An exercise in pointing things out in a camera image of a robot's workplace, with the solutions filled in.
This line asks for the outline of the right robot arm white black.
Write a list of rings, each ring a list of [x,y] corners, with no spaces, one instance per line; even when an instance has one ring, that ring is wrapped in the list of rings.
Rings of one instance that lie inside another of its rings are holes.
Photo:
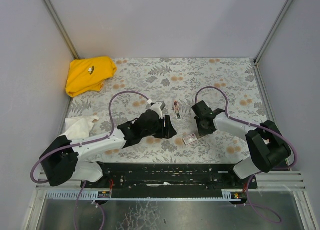
[[[203,100],[195,104],[192,110],[201,136],[222,131],[246,141],[250,156],[235,164],[232,169],[240,179],[258,172],[267,173],[292,153],[273,121],[255,124],[236,119],[228,116],[225,110],[212,110]]]

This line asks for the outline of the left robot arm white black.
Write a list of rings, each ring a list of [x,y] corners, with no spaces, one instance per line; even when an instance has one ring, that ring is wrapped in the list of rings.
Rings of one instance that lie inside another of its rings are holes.
[[[58,136],[39,159],[51,186],[59,186],[70,179],[97,182],[104,173],[100,164],[88,161],[89,157],[136,145],[145,137],[170,139],[176,134],[170,115],[160,117],[149,109],[140,117],[117,126],[110,136],[74,140],[66,135]]]

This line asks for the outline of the red white staple box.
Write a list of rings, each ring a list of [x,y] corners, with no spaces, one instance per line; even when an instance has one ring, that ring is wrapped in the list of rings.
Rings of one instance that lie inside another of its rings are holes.
[[[189,135],[183,137],[183,142],[186,145],[188,145],[188,144],[191,144],[191,143],[195,142],[197,139],[198,138],[197,138],[196,134],[192,133],[192,134],[189,134]]]

